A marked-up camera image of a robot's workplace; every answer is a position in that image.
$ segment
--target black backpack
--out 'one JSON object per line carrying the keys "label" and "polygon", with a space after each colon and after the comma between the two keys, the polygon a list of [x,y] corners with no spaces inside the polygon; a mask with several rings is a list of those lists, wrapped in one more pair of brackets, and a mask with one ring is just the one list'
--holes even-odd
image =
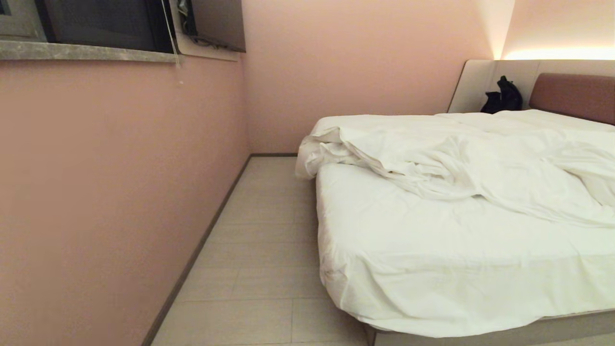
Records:
{"label": "black backpack", "polygon": [[523,97],[517,87],[506,79],[506,76],[500,77],[498,81],[500,92],[486,92],[487,102],[481,108],[482,113],[494,114],[499,111],[520,111],[523,106]]}

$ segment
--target marble window sill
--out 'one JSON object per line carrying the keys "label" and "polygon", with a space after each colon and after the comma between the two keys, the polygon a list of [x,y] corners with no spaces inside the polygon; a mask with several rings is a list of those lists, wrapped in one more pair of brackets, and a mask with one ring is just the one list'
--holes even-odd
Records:
{"label": "marble window sill", "polygon": [[175,62],[173,54],[78,44],[0,41],[0,60],[123,60]]}

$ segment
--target white tiled floor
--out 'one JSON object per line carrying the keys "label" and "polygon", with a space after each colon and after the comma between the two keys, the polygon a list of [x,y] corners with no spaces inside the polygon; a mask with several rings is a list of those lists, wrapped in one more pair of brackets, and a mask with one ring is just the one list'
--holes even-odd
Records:
{"label": "white tiled floor", "polygon": [[[154,346],[366,346],[318,274],[314,183],[252,158]],[[542,346],[612,346],[615,334]]]}

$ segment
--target mattress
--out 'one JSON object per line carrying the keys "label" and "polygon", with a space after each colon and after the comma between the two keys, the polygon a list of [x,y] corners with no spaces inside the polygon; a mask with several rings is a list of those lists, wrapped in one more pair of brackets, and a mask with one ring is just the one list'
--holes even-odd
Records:
{"label": "mattress", "polygon": [[[456,127],[614,129],[552,113],[481,117],[413,118],[412,126],[420,132],[421,121],[435,121],[443,133]],[[314,131],[404,122],[394,118],[325,118]],[[299,176],[314,168],[307,166],[316,152],[300,150]],[[379,329],[462,337],[615,308],[613,228],[539,219],[480,196],[423,199],[366,167],[343,163],[318,165],[317,210],[323,284],[340,309]]]}

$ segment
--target upholstered headboard panel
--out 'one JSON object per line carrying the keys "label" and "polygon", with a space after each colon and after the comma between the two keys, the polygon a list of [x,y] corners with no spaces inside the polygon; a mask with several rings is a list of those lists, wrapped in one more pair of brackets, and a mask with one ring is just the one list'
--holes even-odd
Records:
{"label": "upholstered headboard panel", "polygon": [[541,73],[530,107],[615,125],[615,77]]}

